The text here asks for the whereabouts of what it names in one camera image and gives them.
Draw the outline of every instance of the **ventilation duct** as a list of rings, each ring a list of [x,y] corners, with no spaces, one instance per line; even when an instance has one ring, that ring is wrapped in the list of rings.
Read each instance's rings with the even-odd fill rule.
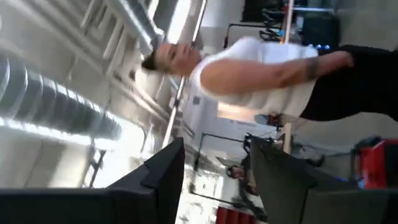
[[[106,139],[117,139],[121,131],[98,105],[1,54],[0,118]]]
[[[141,1],[106,0],[106,2],[124,22],[127,31],[133,36],[139,36],[142,55],[149,55],[161,44],[164,32],[156,27]]]

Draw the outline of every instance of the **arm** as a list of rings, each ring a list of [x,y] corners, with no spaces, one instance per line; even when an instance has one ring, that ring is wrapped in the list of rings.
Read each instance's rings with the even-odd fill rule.
[[[248,171],[251,168],[251,160],[250,160],[250,154],[246,155],[246,157],[242,160],[241,166],[244,167],[244,173],[245,173],[245,180],[239,180],[239,196],[241,197],[242,201],[244,202],[245,206],[252,211],[253,215],[258,219],[262,220],[264,222],[267,221],[267,215],[264,213],[262,208],[259,208],[255,206],[255,204],[250,200],[248,197],[248,189],[251,190],[251,187],[248,186]]]
[[[206,66],[200,81],[206,90],[214,94],[245,94],[308,82],[337,69],[352,66],[351,55],[342,51],[274,65],[225,59]]]

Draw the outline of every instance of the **wall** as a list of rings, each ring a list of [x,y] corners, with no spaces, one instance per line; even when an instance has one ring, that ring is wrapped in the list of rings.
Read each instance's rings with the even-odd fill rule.
[[[159,1],[159,5],[154,16],[154,22],[158,28],[165,32],[168,31],[177,3],[178,0]]]
[[[203,136],[203,133],[242,141],[246,133],[256,136],[275,134],[275,128],[254,123],[244,123],[217,116],[217,102],[209,98],[202,99],[201,116],[190,118],[196,122],[196,135],[193,145],[199,147],[208,156],[217,156],[233,161],[240,161],[246,153],[241,142],[231,141],[213,136]]]
[[[109,89],[98,78],[99,74],[79,60],[72,79],[67,80],[75,54],[43,24],[34,22],[27,17],[28,13],[11,3],[17,5],[17,1],[0,1],[0,48],[22,57],[27,65],[44,72],[44,76],[104,106]],[[0,142],[0,187],[78,186],[86,163],[84,147],[47,141],[1,125]]]
[[[204,45],[222,49],[229,23],[240,22],[244,0],[208,1],[200,34]]]

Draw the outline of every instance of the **white tank top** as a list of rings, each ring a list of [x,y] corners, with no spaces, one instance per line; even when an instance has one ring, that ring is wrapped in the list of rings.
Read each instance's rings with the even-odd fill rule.
[[[315,81],[301,83],[287,88],[256,91],[244,95],[215,95],[204,89],[200,83],[201,71],[210,63],[224,59],[257,60],[261,63],[282,63],[298,58],[318,56],[311,47],[296,44],[263,42],[254,37],[244,37],[229,49],[204,58],[193,70],[191,82],[207,96],[230,105],[244,106],[262,114],[284,113],[300,116],[310,99]]]

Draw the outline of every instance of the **tattooed arm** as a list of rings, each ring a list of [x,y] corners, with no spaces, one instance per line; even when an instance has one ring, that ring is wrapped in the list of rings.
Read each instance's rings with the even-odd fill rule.
[[[244,94],[308,82],[352,66],[352,56],[343,51],[275,65],[226,59],[207,65],[202,70],[200,81],[206,90],[214,94]]]

